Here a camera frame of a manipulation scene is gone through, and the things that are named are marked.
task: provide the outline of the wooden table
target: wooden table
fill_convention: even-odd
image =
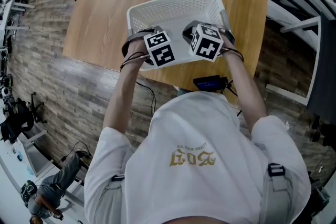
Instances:
[[[119,70],[121,47],[127,36],[127,10],[150,0],[77,0],[70,20],[63,55],[95,65]],[[223,0],[237,49],[254,75],[267,11],[267,0]],[[146,78],[196,90],[194,78],[219,74],[230,78],[225,60],[197,61],[142,72]]]

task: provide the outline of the white t-shirt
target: white t-shirt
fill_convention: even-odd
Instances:
[[[148,137],[127,162],[122,223],[162,224],[205,216],[257,224],[268,163],[281,164],[293,174],[295,219],[310,196],[297,147],[275,116],[260,119],[251,135],[252,141],[241,134],[238,117],[221,94],[192,92],[163,105],[154,114]],[[90,223],[104,187],[120,173],[129,144],[112,128],[100,135],[85,179]]]

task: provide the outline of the white plastic basket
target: white plastic basket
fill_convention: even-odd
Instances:
[[[129,34],[151,26],[161,26],[169,35],[177,52],[175,62],[179,63],[197,61],[188,53],[189,44],[183,39],[183,29],[193,20],[205,23],[223,25],[220,12],[224,10],[222,0],[152,0],[129,8],[127,23]],[[144,63],[141,70],[154,69]]]

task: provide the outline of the chair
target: chair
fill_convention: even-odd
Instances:
[[[37,109],[40,105],[44,105],[44,103],[40,103],[35,107],[33,98],[35,94],[31,95],[31,103],[28,103],[29,108],[26,106],[26,102],[20,98],[17,99],[17,102],[6,102],[8,110],[4,111],[9,113],[9,117],[0,125],[4,141],[9,140],[11,144],[14,144],[20,133],[32,129],[34,122],[47,122],[43,121],[37,114]],[[13,106],[15,105],[17,105],[17,113],[14,113],[13,110]]]

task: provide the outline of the black device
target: black device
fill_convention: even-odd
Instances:
[[[4,75],[0,80],[0,86],[8,88],[11,87],[12,85],[13,85],[12,75]]]
[[[221,78],[220,75],[194,79],[196,87],[198,87],[199,90],[206,92],[214,92],[225,89],[227,83],[227,78]]]

